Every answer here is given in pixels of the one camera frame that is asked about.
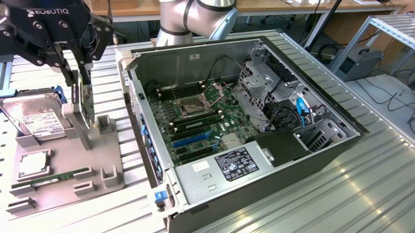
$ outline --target cardboard box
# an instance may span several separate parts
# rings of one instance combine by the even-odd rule
[[[85,0],[92,11],[108,10],[108,0]],[[131,9],[139,7],[139,0],[111,0],[111,9]]]

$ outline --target robotiq logo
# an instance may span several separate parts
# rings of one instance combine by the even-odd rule
[[[52,9],[52,10],[45,10],[45,11],[26,11],[26,16],[34,17],[34,15],[54,15],[54,14],[69,14],[68,9]]]

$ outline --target circuit board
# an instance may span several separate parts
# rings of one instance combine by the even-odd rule
[[[167,150],[176,166],[228,150],[257,134],[247,114],[237,105],[235,92],[227,85],[221,86],[221,92],[217,88],[207,88],[201,95],[172,100],[160,101],[160,98],[148,97]],[[172,122],[187,120],[188,122],[172,126]],[[177,135],[192,131],[197,131],[199,134],[175,140]],[[227,143],[223,137],[231,138],[232,141]]]

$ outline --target metal table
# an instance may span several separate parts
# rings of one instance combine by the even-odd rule
[[[407,14],[391,16],[369,16],[364,21],[356,35],[353,36],[347,48],[329,64],[329,69],[333,73],[336,73],[336,71],[339,70],[349,51],[356,46],[361,36],[365,34],[369,25],[375,26],[379,30],[381,30],[381,32],[387,33],[392,38],[399,40],[405,46],[411,48],[411,51],[397,62],[391,73],[393,73],[399,69],[399,67],[412,55],[415,51],[415,16]],[[372,45],[379,35],[380,34],[377,34],[377,36],[375,36],[367,42],[367,46]]]
[[[197,232],[415,231],[413,141],[285,34],[261,31],[236,33],[229,38],[257,35],[272,40],[371,134],[323,171]],[[116,50],[148,46],[149,43],[139,43],[109,47],[92,72],[97,112],[109,114],[117,122],[127,187],[92,200],[0,223],[0,232],[28,232],[34,229],[42,232],[165,232],[161,219],[152,216],[148,207],[145,195],[149,184],[127,119],[115,66]],[[50,85],[56,80],[63,81],[48,67],[34,67],[16,58],[10,87],[34,88]]]

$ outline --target hard drive label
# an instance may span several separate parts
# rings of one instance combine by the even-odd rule
[[[233,181],[259,170],[244,147],[219,155],[215,159],[227,181]]]
[[[64,127],[54,112],[22,116],[21,121],[34,137],[64,132]]]

